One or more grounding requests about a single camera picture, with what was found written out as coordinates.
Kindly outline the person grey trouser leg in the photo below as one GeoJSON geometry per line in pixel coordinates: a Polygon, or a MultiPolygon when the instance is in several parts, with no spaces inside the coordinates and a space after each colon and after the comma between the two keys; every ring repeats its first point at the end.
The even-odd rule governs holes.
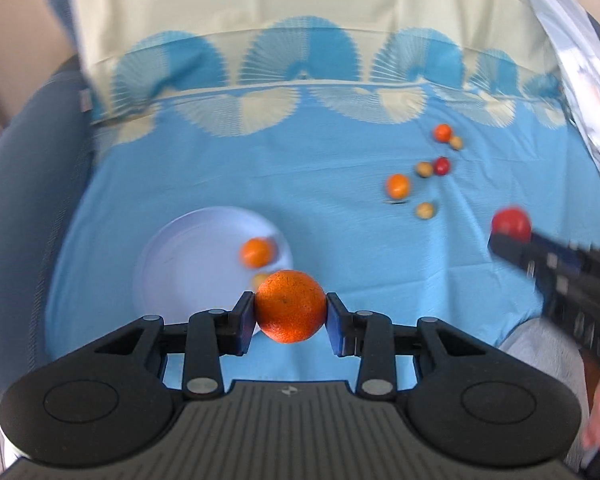
{"type": "Polygon", "coordinates": [[[592,448],[585,448],[582,443],[600,381],[598,378],[589,385],[586,383],[586,372],[593,373],[593,367],[585,364],[579,347],[545,318],[532,318],[517,326],[498,348],[558,379],[576,395],[582,410],[580,429],[565,463],[579,470],[582,462],[593,454],[592,448]]]}

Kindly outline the orange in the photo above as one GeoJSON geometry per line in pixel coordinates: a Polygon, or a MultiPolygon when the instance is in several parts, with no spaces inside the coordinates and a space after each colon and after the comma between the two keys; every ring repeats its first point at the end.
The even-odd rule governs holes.
{"type": "Polygon", "coordinates": [[[266,237],[253,237],[240,248],[240,260],[250,269],[260,269],[274,261],[276,246],[266,237]]]}
{"type": "Polygon", "coordinates": [[[411,193],[411,180],[405,174],[392,174],[386,180],[385,189],[390,200],[406,200],[411,193]]]}
{"type": "Polygon", "coordinates": [[[254,316],[272,341],[296,344],[311,338],[325,324],[326,294],[309,274],[280,270],[259,285],[254,316]]]}

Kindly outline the orange top small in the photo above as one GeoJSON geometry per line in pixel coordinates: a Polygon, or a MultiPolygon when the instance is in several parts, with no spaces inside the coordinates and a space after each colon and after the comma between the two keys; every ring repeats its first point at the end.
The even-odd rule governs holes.
{"type": "Polygon", "coordinates": [[[440,124],[434,127],[432,130],[432,136],[434,140],[439,143],[449,143],[453,137],[453,129],[447,124],[440,124]]]}

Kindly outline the longan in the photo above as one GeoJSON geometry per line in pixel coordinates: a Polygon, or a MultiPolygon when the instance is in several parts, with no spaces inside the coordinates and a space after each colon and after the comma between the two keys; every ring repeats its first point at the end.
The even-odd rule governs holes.
{"type": "Polygon", "coordinates": [[[419,177],[427,179],[434,174],[434,166],[431,162],[419,162],[415,167],[415,171],[419,177]]]}
{"type": "Polygon", "coordinates": [[[259,287],[262,285],[263,282],[265,282],[268,279],[269,276],[270,276],[270,274],[268,274],[266,272],[260,272],[260,273],[254,274],[251,279],[251,290],[253,292],[257,292],[259,287]]]}
{"type": "Polygon", "coordinates": [[[415,208],[416,217],[422,220],[429,220],[436,215],[437,208],[433,203],[420,203],[415,208]]]}
{"type": "Polygon", "coordinates": [[[449,144],[450,147],[455,151],[459,151],[464,148],[464,141],[460,136],[452,136],[452,138],[449,140],[449,144]]]}

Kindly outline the light blue plate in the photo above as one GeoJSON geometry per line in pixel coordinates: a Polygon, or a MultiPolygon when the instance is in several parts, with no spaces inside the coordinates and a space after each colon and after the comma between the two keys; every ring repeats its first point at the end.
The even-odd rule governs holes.
{"type": "Polygon", "coordinates": [[[197,312],[230,310],[253,277],[294,266],[283,233],[254,211],[237,207],[194,210],[169,222],[137,260],[133,304],[137,315],[159,315],[166,324],[185,323],[197,312]],[[242,263],[242,245],[263,237],[273,261],[261,269],[242,263]]]}

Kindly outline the red cherry tomato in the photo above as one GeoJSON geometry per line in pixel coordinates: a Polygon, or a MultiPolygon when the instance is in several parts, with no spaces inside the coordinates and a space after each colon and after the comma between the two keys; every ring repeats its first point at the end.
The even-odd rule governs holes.
{"type": "Polygon", "coordinates": [[[436,176],[446,176],[451,171],[451,162],[447,157],[441,156],[434,160],[432,168],[436,176]]]}
{"type": "Polygon", "coordinates": [[[528,242],[531,240],[532,224],[524,210],[518,207],[509,207],[500,209],[494,214],[491,221],[491,232],[528,242]]]}

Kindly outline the blue fan-pattern sheet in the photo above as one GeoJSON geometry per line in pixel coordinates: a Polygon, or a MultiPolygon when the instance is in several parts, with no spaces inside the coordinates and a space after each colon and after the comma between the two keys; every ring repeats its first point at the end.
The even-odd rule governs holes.
{"type": "Polygon", "coordinates": [[[53,358],[132,321],[140,253],[197,209],[267,218],[352,310],[489,344],[541,307],[486,247],[495,211],[600,246],[600,174],[529,0],[69,4],[96,159],[46,307],[53,358]],[[434,140],[440,124],[464,148],[434,140]],[[446,176],[416,174],[441,156],[446,176]],[[406,200],[387,196],[392,174],[406,200]]]}

